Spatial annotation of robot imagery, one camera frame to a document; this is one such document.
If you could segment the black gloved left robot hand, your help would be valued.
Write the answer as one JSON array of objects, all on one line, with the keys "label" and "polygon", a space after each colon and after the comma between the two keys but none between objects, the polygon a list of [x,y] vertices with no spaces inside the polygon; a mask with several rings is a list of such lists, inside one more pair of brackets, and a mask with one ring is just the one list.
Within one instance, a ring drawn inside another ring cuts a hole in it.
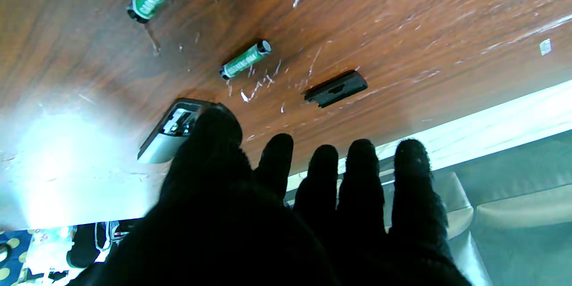
[{"label": "black gloved left robot hand", "polygon": [[392,226],[374,145],[319,146],[294,205],[284,204],[294,151],[275,135],[252,168],[239,121],[224,105],[200,109],[156,205],[104,262],[71,286],[468,286],[448,242],[425,146],[395,150]]}]

